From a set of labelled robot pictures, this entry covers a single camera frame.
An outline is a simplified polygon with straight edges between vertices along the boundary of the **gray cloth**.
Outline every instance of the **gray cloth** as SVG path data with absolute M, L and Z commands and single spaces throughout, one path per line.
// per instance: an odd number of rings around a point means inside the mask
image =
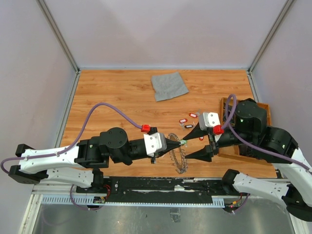
M 156 101 L 172 99 L 189 92 L 179 72 L 160 76 L 152 76 L 152 84 L 156 91 Z

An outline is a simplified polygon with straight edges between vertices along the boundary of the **metal frame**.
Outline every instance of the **metal frame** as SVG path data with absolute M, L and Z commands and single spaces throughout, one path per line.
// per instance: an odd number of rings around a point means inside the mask
M 72 53 L 70 52 L 62 34 L 60 33 L 60 30 L 51 14 L 51 11 L 49 10 L 49 7 L 47 6 L 45 0 L 36 0 L 36 2 L 38 3 L 39 8 L 41 9 L 43 15 L 45 16 L 47 22 L 49 23 L 51 30 L 53 31 L 55 37 L 57 38 L 60 46 L 62 47 L 65 55 L 68 58 L 68 61 L 70 62 L 70 64 L 72 65 L 73 69 L 76 71 L 76 73 L 79 72 L 79 67 L 72 55 Z
M 270 29 L 267 37 L 265 38 L 264 42 L 262 43 L 262 45 L 261 45 L 257 55 L 253 59 L 253 62 L 251 63 L 250 68 L 248 69 L 248 72 L 252 72 L 254 70 L 255 66 L 259 62 L 260 58 L 262 57 L 263 53 L 267 49 L 267 47 L 270 44 L 272 38 L 276 34 L 279 26 L 282 24 L 283 20 L 285 19 L 287 13 L 291 9 L 291 7 L 293 6 L 295 1 L 296 0 L 287 0 L 286 3 L 284 4 L 284 6 L 283 6 L 282 10 L 280 11 L 276 21 L 274 22 L 272 28 Z
M 254 60 L 252 61 L 250 67 L 246 71 L 247 77 L 248 77 L 248 80 L 249 80 L 249 83 L 250 83 L 250 86 L 252 89 L 253 97 L 256 101 L 260 101 L 260 100 L 259 100 L 257 88 L 256 88 L 255 83 L 254 83 L 252 71 L 254 70 L 256 65 L 258 64 L 263 53 L 268 48 L 272 38 L 276 34 L 279 26 L 281 25 L 281 23 L 285 19 L 287 13 L 290 11 L 290 9 L 293 6 L 295 1 L 296 0 L 287 0 L 286 1 L 286 3 L 284 4 L 282 10 L 280 11 L 280 13 L 276 19 L 276 21 L 274 22 L 272 28 L 270 29 L 268 35 L 266 36 L 264 42 L 262 43 L 260 49 L 258 50 Z M 62 47 L 65 55 L 67 56 L 69 62 L 71 63 L 73 69 L 76 71 L 75 79 L 74 79 L 74 82 L 73 82 L 73 85 L 71 88 L 70 95 L 67 99 L 67 105 L 66 105 L 64 112 L 63 112 L 63 119 L 61 121 L 59 130 L 58 130 L 58 134 L 57 134 L 57 138 L 56 138 L 56 142 L 55 142 L 55 147 L 59 147 L 63 133 L 64 133 L 64 129 L 66 126 L 66 122 L 68 119 L 68 115 L 69 115 L 69 112 L 71 109 L 71 105 L 72 105 L 72 102 L 74 99 L 74 95 L 76 92 L 78 80 L 80 77 L 80 68 L 78 67 L 74 57 L 72 56 L 72 54 L 71 54 L 61 32 L 60 32 L 60 30 L 56 24 L 52 14 L 51 14 L 51 11 L 49 10 L 45 0 L 36 0 L 36 2 L 38 3 L 40 9 L 42 10 L 46 20 L 48 21 L 48 23 L 51 27 L 51 30 L 55 34 L 60 46 Z M 288 182 L 288 180 L 278 179 L 278 182 Z M 40 185 L 34 186 L 32 195 L 30 197 L 30 200 L 29 200 L 29 203 L 28 203 L 28 206 L 27 206 L 24 218 L 23 218 L 23 221 L 22 221 L 21 226 L 20 226 L 19 234 L 32 233 L 44 194 L 68 195 L 69 190 L 70 190 L 70 185 L 66 185 L 63 183 L 57 183 L 57 182 L 54 182 L 53 184 L 42 183 Z M 302 220 L 300 220 L 300 219 L 298 219 L 292 215 L 290 215 L 290 217 L 291 217 L 291 221 L 292 221 L 292 224 L 293 224 L 293 227 L 294 227 L 296 234 L 304 234 L 304 233 L 308 234 L 309 233 L 309 228 L 308 228 L 306 222 L 304 222 L 304 221 L 302 221 Z

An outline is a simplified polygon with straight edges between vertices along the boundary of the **wood table surface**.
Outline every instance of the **wood table surface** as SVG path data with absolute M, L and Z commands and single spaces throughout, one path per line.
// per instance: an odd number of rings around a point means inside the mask
M 75 97 L 65 127 L 62 146 L 69 145 L 77 137 L 90 109 L 98 102 L 107 102 L 119 108 L 138 124 L 156 126 L 168 136 L 175 133 L 183 138 L 191 130 L 183 130 L 178 121 L 187 118 L 197 124 L 190 112 L 217 112 L 222 97 L 234 93 L 238 99 L 252 98 L 251 88 L 244 70 L 178 70 L 189 93 L 165 101 L 155 101 L 151 83 L 153 75 L 163 75 L 177 70 L 84 70 L 81 72 Z M 121 127 L 129 140 L 143 138 L 139 129 L 132 126 L 114 110 L 100 106 L 93 112 L 81 139 L 99 136 L 100 132 Z M 183 147 L 186 154 L 200 150 L 208 144 L 199 139 L 189 140 Z M 110 161 L 109 168 L 102 169 L 106 176 L 174 176 L 174 177 L 222 177 L 228 169 L 235 169 L 254 177 L 275 178 L 272 165 L 253 158 L 223 155 L 213 157 L 212 162 L 188 159 L 188 171 L 176 172 L 169 154 L 158 158 L 156 164 L 141 159 L 126 166 Z

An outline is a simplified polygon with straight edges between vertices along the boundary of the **white bracket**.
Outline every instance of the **white bracket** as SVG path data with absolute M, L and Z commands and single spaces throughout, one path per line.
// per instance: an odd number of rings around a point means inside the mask
M 302 162 L 309 168 L 311 165 L 304 158 L 302 151 L 298 148 L 294 151 L 292 159 Z M 312 175 L 309 171 L 306 171 L 301 166 L 297 164 L 288 163 L 273 163 L 273 165 L 278 168 L 283 175 L 290 180 L 294 187 L 300 192 L 304 202 L 312 207 Z
M 91 187 L 93 182 L 92 171 L 83 171 L 74 168 L 56 168 L 47 170 L 49 177 L 47 179 L 42 179 L 45 181 L 57 181 L 67 184 L 74 184 L 82 188 Z
M 65 147 L 48 149 L 48 150 L 32 150 L 27 149 L 22 157 L 30 157 L 46 154 L 57 154 L 57 152 L 64 150 Z M 19 161 L 20 171 L 26 174 L 35 174 L 48 169 L 62 168 L 62 167 L 78 167 L 83 168 L 78 163 L 75 163 L 75 158 L 78 157 L 79 147 L 74 146 L 69 151 L 51 157 L 43 158 L 27 158 Z
M 204 112 L 199 115 L 199 127 L 202 131 L 207 128 L 213 128 L 217 125 L 221 125 L 219 114 L 214 112 Z M 215 141 L 218 142 L 222 134 L 215 135 Z
M 148 156 L 154 157 L 154 153 L 167 148 L 165 135 L 163 133 L 144 134 L 145 149 Z
M 265 180 L 257 179 L 239 173 L 234 179 L 233 187 L 240 193 L 248 193 L 254 196 L 260 196 L 262 198 L 271 200 L 280 204 L 286 208 L 285 202 L 282 200 L 282 196 L 285 196 L 288 192 L 289 183 L 273 183 Z

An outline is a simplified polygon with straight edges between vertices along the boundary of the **white wall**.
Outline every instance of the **white wall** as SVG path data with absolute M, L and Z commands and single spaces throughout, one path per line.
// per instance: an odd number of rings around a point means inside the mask
M 19 143 L 53 147 L 74 71 L 36 1 L 0 1 L 0 22 L 2 160 Z M 17 233 L 31 190 L 0 171 L 0 233 Z
M 86 68 L 247 68 L 285 1 L 46 0 Z
M 273 124 L 297 140 L 312 164 L 312 1 L 298 0 L 253 73 Z

